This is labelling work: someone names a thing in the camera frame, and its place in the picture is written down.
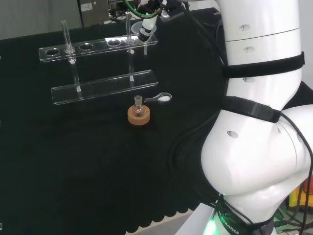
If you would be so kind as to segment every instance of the white label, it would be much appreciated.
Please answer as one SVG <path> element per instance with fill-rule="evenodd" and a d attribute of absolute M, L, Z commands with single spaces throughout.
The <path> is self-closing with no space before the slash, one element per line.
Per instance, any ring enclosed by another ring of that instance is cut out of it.
<path fill-rule="evenodd" d="M 82 9 L 82 12 L 83 11 L 90 11 L 90 10 L 92 10 L 92 3 L 89 2 L 89 3 L 86 3 L 86 4 L 81 4 L 80 8 Z"/>

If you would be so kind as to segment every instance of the yellow object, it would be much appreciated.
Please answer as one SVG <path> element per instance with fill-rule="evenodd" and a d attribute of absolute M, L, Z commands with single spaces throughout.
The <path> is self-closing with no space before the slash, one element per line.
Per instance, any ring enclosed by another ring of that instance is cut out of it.
<path fill-rule="evenodd" d="M 299 190 L 300 190 L 300 186 L 297 187 L 294 191 L 292 191 L 292 193 L 289 195 L 289 207 L 297 206 Z M 305 197 L 306 197 L 306 193 L 302 191 L 301 201 L 300 201 L 301 206 L 305 206 Z M 313 208 L 313 195 L 309 196 L 309 207 Z"/>

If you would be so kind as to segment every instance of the black velcro strap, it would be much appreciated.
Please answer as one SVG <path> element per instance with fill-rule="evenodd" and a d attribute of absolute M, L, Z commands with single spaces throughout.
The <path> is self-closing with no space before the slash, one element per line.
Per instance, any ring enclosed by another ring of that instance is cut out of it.
<path fill-rule="evenodd" d="M 270 106 L 236 96 L 226 96 L 222 109 L 272 123 L 277 123 L 281 115 L 281 111 L 272 109 Z"/>
<path fill-rule="evenodd" d="M 305 65 L 304 52 L 295 57 L 223 68 L 224 78 L 258 77 L 298 70 Z"/>

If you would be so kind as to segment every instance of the white powder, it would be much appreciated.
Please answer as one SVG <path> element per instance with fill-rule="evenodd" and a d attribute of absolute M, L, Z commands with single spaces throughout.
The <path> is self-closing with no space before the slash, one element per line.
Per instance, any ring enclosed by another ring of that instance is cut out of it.
<path fill-rule="evenodd" d="M 170 101 L 171 98 L 169 96 L 161 96 L 158 101 L 161 101 L 161 102 L 166 102 L 166 101 Z"/>

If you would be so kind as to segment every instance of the black tablecloth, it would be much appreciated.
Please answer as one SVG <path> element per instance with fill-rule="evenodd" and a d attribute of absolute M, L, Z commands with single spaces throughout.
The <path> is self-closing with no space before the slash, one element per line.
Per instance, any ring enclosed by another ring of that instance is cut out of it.
<path fill-rule="evenodd" d="M 214 24 L 215 9 L 197 11 Z M 125 34 L 123 23 L 70 31 L 73 42 Z M 216 56 L 184 17 L 157 22 L 159 42 L 135 50 L 134 70 L 152 69 L 158 86 L 67 105 L 51 87 L 72 84 L 67 61 L 39 61 L 38 48 L 63 44 L 62 32 L 0 41 L 0 222 L 4 234 L 115 235 L 194 209 L 166 162 L 173 141 L 219 108 L 225 82 Z M 81 82 L 128 72 L 127 53 L 77 59 Z M 313 103 L 306 85 L 290 106 Z M 127 121 L 135 95 L 170 92 L 150 104 L 143 128 Z"/>

